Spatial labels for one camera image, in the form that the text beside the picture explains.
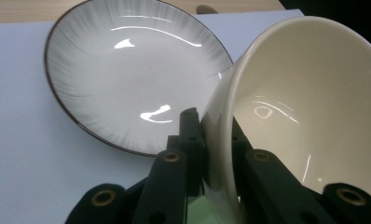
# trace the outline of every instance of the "bowl rim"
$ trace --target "bowl rim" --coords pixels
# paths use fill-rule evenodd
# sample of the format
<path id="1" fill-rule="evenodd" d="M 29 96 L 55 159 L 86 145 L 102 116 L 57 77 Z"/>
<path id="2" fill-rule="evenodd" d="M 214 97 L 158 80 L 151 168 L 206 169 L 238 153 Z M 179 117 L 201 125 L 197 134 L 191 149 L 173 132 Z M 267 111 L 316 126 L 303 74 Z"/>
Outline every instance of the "bowl rim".
<path id="1" fill-rule="evenodd" d="M 254 54 L 259 51 L 260 47 L 264 45 L 265 41 L 274 35 L 275 33 L 279 32 L 281 29 L 288 28 L 289 26 L 297 25 L 301 22 L 318 22 L 319 24 L 323 25 L 331 25 L 336 28 L 342 30 L 342 32 L 349 33 L 354 40 L 359 41 L 360 44 L 363 44 L 365 48 L 371 50 L 371 43 L 369 43 L 364 37 L 353 31 L 351 28 L 345 26 L 342 23 L 337 21 L 333 21 L 330 19 L 316 17 L 316 16 L 303 16 L 303 17 L 295 17 L 291 19 L 287 19 L 284 21 L 279 21 L 272 26 L 268 27 L 261 35 L 256 38 L 252 44 L 249 46 L 247 50 L 244 51 L 242 56 L 239 58 L 238 61 L 234 64 L 234 70 L 232 73 L 232 77 L 228 81 L 228 92 L 225 98 L 225 104 L 227 106 L 224 107 L 224 111 L 222 112 L 222 120 L 220 121 L 220 138 L 224 139 L 222 141 L 222 146 L 220 150 L 220 158 L 222 159 L 220 162 L 222 164 L 230 164 L 230 169 L 232 170 L 232 155 L 231 155 L 231 136 L 232 136 L 232 125 L 233 125 L 233 118 L 234 118 L 234 107 L 235 107 L 235 100 L 238 93 L 238 88 L 241 83 L 241 78 L 244 75 L 244 69 L 252 60 Z M 239 204 L 235 204 L 234 202 L 238 201 L 238 195 L 236 191 L 236 185 L 234 178 L 224 178 L 224 189 L 228 195 L 229 200 L 231 200 L 232 208 L 240 211 Z"/>

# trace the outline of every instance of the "metal screw hole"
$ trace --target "metal screw hole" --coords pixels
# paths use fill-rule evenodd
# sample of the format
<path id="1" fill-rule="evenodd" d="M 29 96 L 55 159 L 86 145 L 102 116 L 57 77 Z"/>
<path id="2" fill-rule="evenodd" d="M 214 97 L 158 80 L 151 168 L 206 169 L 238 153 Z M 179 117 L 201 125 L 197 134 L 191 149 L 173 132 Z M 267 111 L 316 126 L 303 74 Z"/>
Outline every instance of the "metal screw hole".
<path id="1" fill-rule="evenodd" d="M 352 189 L 337 189 L 337 196 L 344 202 L 356 206 L 363 206 L 366 204 L 366 200 L 363 195 Z"/>
<path id="2" fill-rule="evenodd" d="M 255 152 L 253 154 L 253 157 L 257 161 L 269 161 L 270 160 L 270 156 L 264 152 Z"/>
<path id="3" fill-rule="evenodd" d="M 178 161 L 180 160 L 180 156 L 175 152 L 168 152 L 163 156 L 163 160 L 169 162 Z"/>
<path id="4" fill-rule="evenodd" d="M 102 207 L 110 204 L 116 198 L 116 192 L 112 189 L 103 189 L 93 195 L 91 203 L 97 207 Z"/>

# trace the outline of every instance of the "dark background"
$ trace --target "dark background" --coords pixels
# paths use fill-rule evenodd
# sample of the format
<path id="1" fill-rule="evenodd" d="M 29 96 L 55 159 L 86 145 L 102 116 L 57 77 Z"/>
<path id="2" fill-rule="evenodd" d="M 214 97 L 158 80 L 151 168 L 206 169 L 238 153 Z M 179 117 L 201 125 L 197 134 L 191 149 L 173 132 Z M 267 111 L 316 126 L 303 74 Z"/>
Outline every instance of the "dark background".
<path id="1" fill-rule="evenodd" d="M 306 16 L 338 21 L 371 43 L 371 1 L 280 0 L 286 9 L 299 8 Z"/>

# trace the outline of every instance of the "brass insert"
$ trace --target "brass insert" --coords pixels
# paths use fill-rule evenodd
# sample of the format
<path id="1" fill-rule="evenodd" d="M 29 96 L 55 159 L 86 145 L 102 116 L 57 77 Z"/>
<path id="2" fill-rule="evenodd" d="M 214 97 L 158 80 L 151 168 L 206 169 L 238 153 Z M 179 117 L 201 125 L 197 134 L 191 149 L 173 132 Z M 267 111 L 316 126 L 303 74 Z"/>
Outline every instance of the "brass insert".
<path id="1" fill-rule="evenodd" d="M 91 203 L 97 207 L 102 207 L 110 204 L 116 198 L 116 192 L 112 189 L 103 189 L 93 195 Z"/>
<path id="2" fill-rule="evenodd" d="M 168 152 L 163 156 L 164 161 L 174 162 L 180 160 L 179 154 L 176 152 Z"/>
<path id="3" fill-rule="evenodd" d="M 352 189 L 337 189 L 337 196 L 346 203 L 356 206 L 363 206 L 366 204 L 366 200 L 363 195 Z"/>

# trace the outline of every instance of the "bowl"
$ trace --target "bowl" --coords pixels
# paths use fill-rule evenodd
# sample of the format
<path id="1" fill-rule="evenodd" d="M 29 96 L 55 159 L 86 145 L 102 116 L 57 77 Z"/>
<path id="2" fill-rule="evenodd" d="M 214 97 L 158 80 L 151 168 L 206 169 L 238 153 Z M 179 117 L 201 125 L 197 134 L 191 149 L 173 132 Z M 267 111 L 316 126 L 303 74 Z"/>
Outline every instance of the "bowl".
<path id="1" fill-rule="evenodd" d="M 207 197 L 223 223 L 242 223 L 233 117 L 254 148 L 276 154 L 304 186 L 322 192 L 343 182 L 371 194 L 370 43 L 335 21 L 290 19 L 259 36 L 230 73 L 202 119 Z"/>
<path id="2" fill-rule="evenodd" d="M 81 3 L 54 24 L 45 50 L 49 85 L 72 120 L 147 156 L 178 134 L 183 110 L 205 110 L 231 65 L 208 28 L 155 0 Z"/>

